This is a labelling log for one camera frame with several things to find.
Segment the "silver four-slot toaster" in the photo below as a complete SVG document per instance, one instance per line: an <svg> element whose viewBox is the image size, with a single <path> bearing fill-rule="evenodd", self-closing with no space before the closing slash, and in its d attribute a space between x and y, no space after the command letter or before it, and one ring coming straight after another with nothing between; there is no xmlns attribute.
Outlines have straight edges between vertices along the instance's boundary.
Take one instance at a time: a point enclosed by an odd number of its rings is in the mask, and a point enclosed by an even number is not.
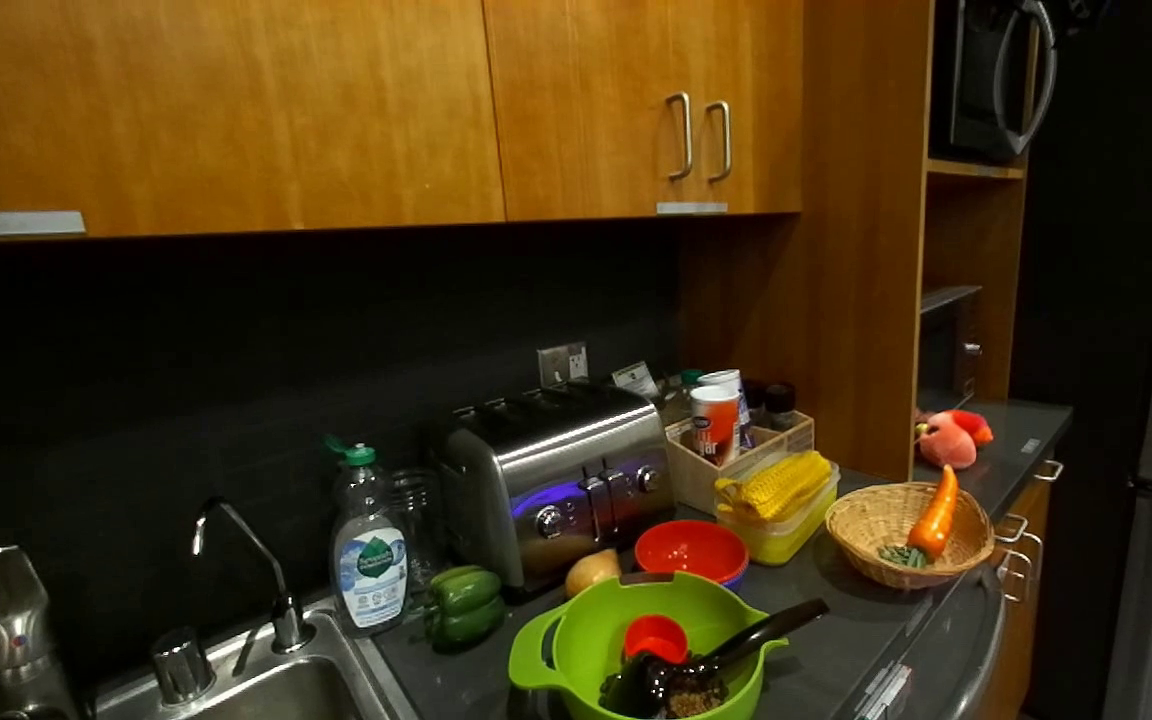
<svg viewBox="0 0 1152 720"><path fill-rule="evenodd" d="M672 514L661 412L610 386L465 406L433 459L453 552L513 592L547 588Z"/></svg>

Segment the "black ladle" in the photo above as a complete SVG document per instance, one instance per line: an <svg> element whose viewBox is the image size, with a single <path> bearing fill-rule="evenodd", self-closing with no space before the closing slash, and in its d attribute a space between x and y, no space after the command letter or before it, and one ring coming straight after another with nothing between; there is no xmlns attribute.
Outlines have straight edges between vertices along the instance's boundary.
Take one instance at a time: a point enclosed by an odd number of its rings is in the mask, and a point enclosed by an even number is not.
<svg viewBox="0 0 1152 720"><path fill-rule="evenodd" d="M806 602L806 606L781 608L781 614L739 628L738 638L727 638L709 658L691 658L685 665L666 665L656 658L632 658L620 674L613 674L602 683L602 706L610 714L638 715L638 720L699 715L699 714L727 701L727 683L726 683L727 667L756 658L767 641L794 638L797 628L814 626L824 614L827 614L824 602Z"/></svg>

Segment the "clear dish soap bottle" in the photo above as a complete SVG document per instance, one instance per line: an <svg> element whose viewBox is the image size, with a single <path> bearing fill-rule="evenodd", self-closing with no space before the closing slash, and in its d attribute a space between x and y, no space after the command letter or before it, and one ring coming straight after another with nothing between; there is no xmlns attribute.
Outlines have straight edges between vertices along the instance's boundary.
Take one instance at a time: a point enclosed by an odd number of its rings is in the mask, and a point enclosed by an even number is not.
<svg viewBox="0 0 1152 720"><path fill-rule="evenodd" d="M408 606L408 537L394 518L389 475L371 446L324 441L336 463L340 521L332 537L332 588L358 633L386 628Z"/></svg>

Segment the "red plastic bowl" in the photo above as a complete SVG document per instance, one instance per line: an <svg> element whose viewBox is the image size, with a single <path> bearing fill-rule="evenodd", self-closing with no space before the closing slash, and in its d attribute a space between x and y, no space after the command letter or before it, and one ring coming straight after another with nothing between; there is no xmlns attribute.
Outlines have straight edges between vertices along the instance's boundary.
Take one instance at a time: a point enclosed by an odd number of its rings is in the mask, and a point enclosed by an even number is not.
<svg viewBox="0 0 1152 720"><path fill-rule="evenodd" d="M632 559L646 575L691 573L715 584L748 573L745 545L711 521L661 521L638 541Z"/></svg>

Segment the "red small cup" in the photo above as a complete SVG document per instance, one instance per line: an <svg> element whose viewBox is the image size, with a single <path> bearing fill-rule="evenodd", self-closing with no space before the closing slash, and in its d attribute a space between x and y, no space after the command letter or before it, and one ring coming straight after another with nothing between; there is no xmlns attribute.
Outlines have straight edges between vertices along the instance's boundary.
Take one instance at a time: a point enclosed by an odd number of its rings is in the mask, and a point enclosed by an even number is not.
<svg viewBox="0 0 1152 720"><path fill-rule="evenodd" d="M638 618L623 628L620 658L623 659L652 658L666 665L685 665L687 659L687 638L672 618Z"/></svg>

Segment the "yellow cloth on container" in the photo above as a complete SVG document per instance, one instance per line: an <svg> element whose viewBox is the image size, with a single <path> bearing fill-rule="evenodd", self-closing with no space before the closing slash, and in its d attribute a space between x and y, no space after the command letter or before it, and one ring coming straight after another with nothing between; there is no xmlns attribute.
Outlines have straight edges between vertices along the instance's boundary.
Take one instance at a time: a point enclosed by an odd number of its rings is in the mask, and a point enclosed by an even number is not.
<svg viewBox="0 0 1152 720"><path fill-rule="evenodd" d="M756 565L789 565L836 500L836 463L821 453L794 453L748 482L715 482L715 521Z"/></svg>

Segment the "pink and red plush toy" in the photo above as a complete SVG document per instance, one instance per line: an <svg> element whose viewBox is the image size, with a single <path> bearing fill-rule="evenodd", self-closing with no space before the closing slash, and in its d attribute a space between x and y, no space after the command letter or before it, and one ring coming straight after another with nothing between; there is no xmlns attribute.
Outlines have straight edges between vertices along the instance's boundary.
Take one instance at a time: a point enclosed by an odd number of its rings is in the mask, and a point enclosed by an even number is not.
<svg viewBox="0 0 1152 720"><path fill-rule="evenodd" d="M942 468L971 468L980 447L992 446L997 431L980 412L943 407L918 421L918 453L925 463Z"/></svg>

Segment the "wall power outlet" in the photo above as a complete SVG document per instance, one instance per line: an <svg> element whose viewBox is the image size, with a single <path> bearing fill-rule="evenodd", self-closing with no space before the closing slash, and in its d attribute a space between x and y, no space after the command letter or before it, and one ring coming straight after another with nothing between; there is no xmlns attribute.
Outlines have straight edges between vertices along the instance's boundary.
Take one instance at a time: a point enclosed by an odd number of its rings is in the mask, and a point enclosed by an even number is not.
<svg viewBox="0 0 1152 720"><path fill-rule="evenodd" d="M586 386L590 381L590 349L580 340L539 349L535 352L535 378L543 387Z"/></svg>

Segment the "clear glass jar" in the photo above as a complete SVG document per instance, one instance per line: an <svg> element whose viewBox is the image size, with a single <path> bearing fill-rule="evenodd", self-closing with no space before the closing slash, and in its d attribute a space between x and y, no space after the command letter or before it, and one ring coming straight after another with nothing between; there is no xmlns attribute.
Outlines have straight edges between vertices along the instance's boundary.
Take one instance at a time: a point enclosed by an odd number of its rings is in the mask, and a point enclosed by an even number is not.
<svg viewBox="0 0 1152 720"><path fill-rule="evenodd" d="M411 584L428 588L428 579L441 573L441 528L438 528L438 498L424 468L400 468L394 475L395 487L395 518L408 537L411 556Z"/></svg>

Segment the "yellow onion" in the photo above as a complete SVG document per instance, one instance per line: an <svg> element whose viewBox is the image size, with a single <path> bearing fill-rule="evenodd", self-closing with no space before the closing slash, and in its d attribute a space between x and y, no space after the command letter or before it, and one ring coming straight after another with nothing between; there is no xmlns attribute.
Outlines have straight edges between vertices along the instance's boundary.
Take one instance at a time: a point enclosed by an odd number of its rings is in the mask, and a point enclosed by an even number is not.
<svg viewBox="0 0 1152 720"><path fill-rule="evenodd" d="M564 592L580 597L586 588L602 584L602 579L617 579L620 575L620 552L617 549L602 549L580 556L568 575L564 575Z"/></svg>

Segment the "white cup with red label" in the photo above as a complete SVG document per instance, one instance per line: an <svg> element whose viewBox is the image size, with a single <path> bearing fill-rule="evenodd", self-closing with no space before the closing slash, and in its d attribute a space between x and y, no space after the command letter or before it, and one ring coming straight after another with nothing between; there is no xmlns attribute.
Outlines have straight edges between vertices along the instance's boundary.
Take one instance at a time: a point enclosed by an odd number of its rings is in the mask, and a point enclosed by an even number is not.
<svg viewBox="0 0 1152 720"><path fill-rule="evenodd" d="M711 463L727 463L739 453L739 412L739 378L705 371L691 387L691 447Z"/></svg>

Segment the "green mixing bowl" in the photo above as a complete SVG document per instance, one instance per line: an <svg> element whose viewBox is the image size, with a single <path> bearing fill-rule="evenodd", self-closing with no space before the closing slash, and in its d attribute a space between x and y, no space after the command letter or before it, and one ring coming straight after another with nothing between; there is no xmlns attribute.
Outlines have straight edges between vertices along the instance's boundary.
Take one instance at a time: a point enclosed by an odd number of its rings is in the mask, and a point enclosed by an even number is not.
<svg viewBox="0 0 1152 720"><path fill-rule="evenodd" d="M605 579L534 618L513 638L510 683L547 691L560 720L630 720L602 706L602 683L620 667L623 633L639 618L667 618L685 628L691 652L711 652L765 620L765 608L705 575Z"/></svg>

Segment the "chrome sink faucet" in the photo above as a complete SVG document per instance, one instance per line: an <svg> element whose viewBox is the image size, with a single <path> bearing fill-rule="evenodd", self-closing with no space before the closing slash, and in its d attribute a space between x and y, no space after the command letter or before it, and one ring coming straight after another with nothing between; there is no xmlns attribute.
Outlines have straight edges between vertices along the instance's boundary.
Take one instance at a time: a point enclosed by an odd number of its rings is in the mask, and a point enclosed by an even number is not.
<svg viewBox="0 0 1152 720"><path fill-rule="evenodd" d="M223 521L237 533L237 541L250 549L250 559L257 567L257 588L263 592L263 608L267 608L267 626L271 626L271 649L276 652L297 652L307 641L300 602L297 602L297 592L289 584L289 573L286 573L281 556L244 521L244 514L232 500L212 498L212 500L206 500L195 510L194 533L188 533L188 556L194 559L209 556L209 537L212 537L215 521Z"/></svg>

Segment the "stainless steel sink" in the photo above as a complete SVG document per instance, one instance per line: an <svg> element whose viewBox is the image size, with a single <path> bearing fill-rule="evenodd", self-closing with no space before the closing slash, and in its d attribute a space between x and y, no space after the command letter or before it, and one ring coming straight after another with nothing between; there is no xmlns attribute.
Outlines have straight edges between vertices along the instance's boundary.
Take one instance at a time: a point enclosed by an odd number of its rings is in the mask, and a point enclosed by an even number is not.
<svg viewBox="0 0 1152 720"><path fill-rule="evenodd" d="M304 641L271 649L263 620L206 644L174 628L148 667L109 683L98 720L415 720L415 706L336 602L304 608Z"/></svg>

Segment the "wooden condiment box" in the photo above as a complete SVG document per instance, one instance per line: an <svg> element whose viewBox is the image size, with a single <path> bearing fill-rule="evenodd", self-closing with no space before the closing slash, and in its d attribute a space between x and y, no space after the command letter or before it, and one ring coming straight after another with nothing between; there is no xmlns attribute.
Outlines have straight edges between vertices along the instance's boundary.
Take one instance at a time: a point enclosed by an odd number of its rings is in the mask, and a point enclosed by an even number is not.
<svg viewBox="0 0 1152 720"><path fill-rule="evenodd" d="M797 412L784 429L752 429L752 447L745 447L727 463L705 459L687 441L687 424L666 429L666 456L667 456L667 487L672 500L697 514L715 506L715 482L748 482L752 473L775 463L781 456L810 453L818 446L818 421Z"/></svg>

